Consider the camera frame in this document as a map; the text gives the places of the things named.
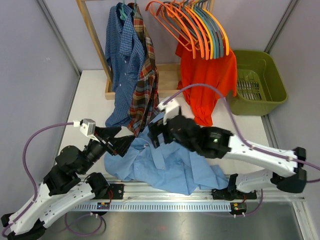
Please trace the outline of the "red brown plaid shirt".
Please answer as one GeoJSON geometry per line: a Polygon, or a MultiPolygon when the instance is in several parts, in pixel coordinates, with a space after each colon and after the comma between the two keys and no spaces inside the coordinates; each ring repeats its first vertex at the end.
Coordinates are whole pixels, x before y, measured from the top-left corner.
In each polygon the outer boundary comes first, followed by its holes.
{"type": "Polygon", "coordinates": [[[136,14],[133,15],[133,26],[144,49],[144,63],[133,92],[129,109],[131,121],[127,127],[135,136],[138,136],[159,113],[156,109],[159,104],[159,71],[156,66],[154,45],[139,6],[136,14]]]}

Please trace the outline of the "light blue shirt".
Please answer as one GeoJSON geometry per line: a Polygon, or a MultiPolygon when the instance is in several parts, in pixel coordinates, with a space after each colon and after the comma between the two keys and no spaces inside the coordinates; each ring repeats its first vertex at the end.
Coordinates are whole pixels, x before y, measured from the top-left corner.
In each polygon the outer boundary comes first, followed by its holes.
{"type": "Polygon", "coordinates": [[[145,128],[123,157],[106,153],[105,170],[121,181],[145,182],[155,189],[187,196],[196,188],[221,190],[228,186],[219,165],[209,165],[203,156],[176,142],[165,144],[162,135],[160,146],[155,148],[148,133],[145,128]]]}

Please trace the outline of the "teal hanger plaid shirt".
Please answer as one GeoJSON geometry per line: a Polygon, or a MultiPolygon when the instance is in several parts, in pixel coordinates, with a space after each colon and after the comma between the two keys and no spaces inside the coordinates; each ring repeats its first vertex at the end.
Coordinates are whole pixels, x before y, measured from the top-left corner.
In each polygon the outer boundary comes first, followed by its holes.
{"type": "Polygon", "coordinates": [[[133,2],[130,2],[130,3],[128,4],[128,6],[132,9],[133,15],[135,15],[136,12],[137,12],[137,10],[138,10],[137,0],[134,0],[133,2]]]}

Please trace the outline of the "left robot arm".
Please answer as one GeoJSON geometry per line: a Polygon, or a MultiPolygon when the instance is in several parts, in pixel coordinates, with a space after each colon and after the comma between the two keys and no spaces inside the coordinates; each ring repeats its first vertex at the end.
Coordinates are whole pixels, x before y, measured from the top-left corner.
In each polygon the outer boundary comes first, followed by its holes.
{"type": "Polygon", "coordinates": [[[110,197],[110,185],[100,172],[80,176],[105,154],[122,157],[133,136],[117,137],[121,127],[90,127],[80,124],[80,130],[89,138],[83,150],[74,145],[66,146],[55,158],[56,164],[34,185],[34,194],[14,213],[1,217],[2,236],[8,240],[38,240],[60,217],[74,207],[93,199],[110,197]]]}

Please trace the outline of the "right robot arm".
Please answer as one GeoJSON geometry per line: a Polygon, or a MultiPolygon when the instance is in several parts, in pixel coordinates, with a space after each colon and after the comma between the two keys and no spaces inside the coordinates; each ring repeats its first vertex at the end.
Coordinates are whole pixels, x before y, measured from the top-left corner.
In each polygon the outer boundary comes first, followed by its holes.
{"type": "Polygon", "coordinates": [[[106,154],[106,171],[121,181],[140,181],[155,189],[190,195],[195,189],[225,190],[232,198],[276,187],[301,193],[307,184],[304,148],[283,151],[243,141],[219,127],[201,127],[183,115],[156,118],[136,137],[124,156],[106,154]],[[208,159],[230,159],[259,166],[226,177],[208,159]]]}

